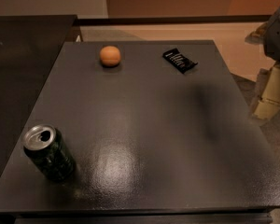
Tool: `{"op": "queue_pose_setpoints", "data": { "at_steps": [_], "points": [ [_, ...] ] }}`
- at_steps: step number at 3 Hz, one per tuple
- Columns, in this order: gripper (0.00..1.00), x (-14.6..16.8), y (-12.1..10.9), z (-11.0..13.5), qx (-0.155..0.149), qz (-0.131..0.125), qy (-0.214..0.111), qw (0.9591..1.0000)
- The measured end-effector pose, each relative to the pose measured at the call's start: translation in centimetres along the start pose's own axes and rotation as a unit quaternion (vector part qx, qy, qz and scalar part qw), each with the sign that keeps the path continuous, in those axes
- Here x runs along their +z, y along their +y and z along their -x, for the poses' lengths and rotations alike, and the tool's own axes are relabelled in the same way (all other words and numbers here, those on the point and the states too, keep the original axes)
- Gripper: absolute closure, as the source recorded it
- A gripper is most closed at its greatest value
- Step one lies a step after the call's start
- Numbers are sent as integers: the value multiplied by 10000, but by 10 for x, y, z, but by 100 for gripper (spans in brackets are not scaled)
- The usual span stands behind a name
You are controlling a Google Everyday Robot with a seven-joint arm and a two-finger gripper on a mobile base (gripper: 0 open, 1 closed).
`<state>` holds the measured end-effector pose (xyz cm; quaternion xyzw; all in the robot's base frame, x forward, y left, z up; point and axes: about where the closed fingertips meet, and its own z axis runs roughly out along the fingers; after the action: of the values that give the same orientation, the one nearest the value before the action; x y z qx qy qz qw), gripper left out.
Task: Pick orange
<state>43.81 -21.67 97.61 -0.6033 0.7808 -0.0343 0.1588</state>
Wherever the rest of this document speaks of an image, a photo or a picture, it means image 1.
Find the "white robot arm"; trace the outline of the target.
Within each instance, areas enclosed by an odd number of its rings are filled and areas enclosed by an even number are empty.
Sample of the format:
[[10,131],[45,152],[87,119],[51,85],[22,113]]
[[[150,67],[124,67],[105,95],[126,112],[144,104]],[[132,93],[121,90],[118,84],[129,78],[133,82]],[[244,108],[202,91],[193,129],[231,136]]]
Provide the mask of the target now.
[[269,70],[259,70],[256,96],[250,106],[253,118],[270,120],[280,110],[280,7],[245,42],[262,44],[264,54],[274,60]]

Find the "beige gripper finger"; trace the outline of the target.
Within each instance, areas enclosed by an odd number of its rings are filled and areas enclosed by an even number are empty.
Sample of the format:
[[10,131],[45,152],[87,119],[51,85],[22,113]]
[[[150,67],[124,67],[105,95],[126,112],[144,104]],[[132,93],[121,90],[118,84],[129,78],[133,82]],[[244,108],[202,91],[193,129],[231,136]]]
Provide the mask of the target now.
[[251,113],[257,119],[269,120],[280,110],[280,63],[269,70],[260,69]]

